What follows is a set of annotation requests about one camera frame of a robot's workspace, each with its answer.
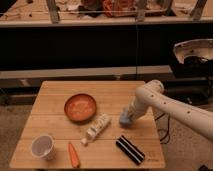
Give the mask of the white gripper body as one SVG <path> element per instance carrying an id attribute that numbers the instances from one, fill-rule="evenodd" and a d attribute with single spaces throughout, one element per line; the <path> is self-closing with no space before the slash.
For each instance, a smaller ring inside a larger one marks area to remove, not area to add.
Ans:
<path id="1" fill-rule="evenodd" d="M 142 117 L 147 111 L 147 105 L 139 102 L 137 99 L 134 99 L 128 108 L 128 117 L 131 121 L 134 121 Z"/>

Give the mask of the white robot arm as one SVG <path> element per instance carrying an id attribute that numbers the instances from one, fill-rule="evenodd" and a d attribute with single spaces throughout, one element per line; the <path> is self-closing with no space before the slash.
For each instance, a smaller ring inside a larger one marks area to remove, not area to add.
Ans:
<path id="1" fill-rule="evenodd" d="M 133 122 L 143 116 L 151 106 L 213 141 L 213 112 L 169 98 L 163 92 L 164 86 L 159 80 L 152 80 L 137 87 L 135 98 L 128 108 L 128 119 Z"/>

